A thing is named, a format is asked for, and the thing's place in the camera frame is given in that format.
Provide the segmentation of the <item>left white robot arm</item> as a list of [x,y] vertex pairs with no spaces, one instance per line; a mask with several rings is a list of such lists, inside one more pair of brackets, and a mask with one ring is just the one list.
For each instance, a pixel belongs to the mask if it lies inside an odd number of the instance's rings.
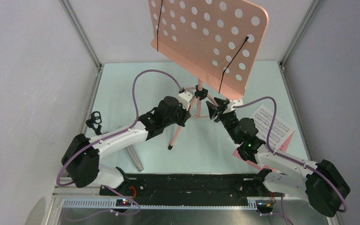
[[65,152],[61,163],[77,188],[92,183],[110,187],[116,194],[129,191],[129,182],[119,167],[110,168],[101,159],[135,143],[144,142],[163,133],[164,129],[177,124],[185,126],[191,117],[190,107],[195,97],[184,92],[177,97],[167,96],[157,107],[138,117],[130,126],[87,138],[75,136]]

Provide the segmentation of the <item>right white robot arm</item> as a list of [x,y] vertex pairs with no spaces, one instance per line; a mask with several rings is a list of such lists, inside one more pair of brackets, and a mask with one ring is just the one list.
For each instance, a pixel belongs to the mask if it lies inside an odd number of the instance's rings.
[[277,103],[274,98],[268,98],[274,104],[274,113],[269,119],[265,139],[257,136],[259,129],[255,119],[238,119],[236,109],[266,99],[267,97],[262,97],[247,104],[239,104],[237,101],[215,98],[215,104],[210,101],[206,103],[209,118],[222,123],[229,137],[237,145],[236,151],[241,159],[261,167],[253,183],[254,191],[260,196],[274,192],[297,197],[330,218],[338,212],[347,212],[345,199],[351,189],[332,162],[324,159],[321,162],[305,160],[275,149],[270,144],[270,135],[277,114]]

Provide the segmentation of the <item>pink music stand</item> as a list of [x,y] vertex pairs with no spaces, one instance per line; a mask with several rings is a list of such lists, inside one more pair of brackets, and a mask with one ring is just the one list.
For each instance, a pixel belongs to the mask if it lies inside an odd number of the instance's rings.
[[231,101],[241,100],[269,24],[248,0],[150,0],[151,46]]

